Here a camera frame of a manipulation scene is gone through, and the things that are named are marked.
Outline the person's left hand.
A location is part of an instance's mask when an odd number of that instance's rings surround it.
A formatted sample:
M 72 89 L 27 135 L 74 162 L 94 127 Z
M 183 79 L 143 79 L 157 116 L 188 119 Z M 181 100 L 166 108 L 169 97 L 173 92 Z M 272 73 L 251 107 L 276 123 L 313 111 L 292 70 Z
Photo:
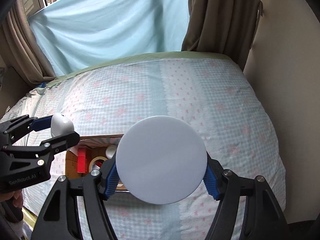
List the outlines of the person's left hand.
M 10 199 L 12 199 L 12 203 L 14 207 L 21 208 L 23 206 L 22 190 L 17 190 L 9 193 L 1 193 L 0 202 L 4 202 Z

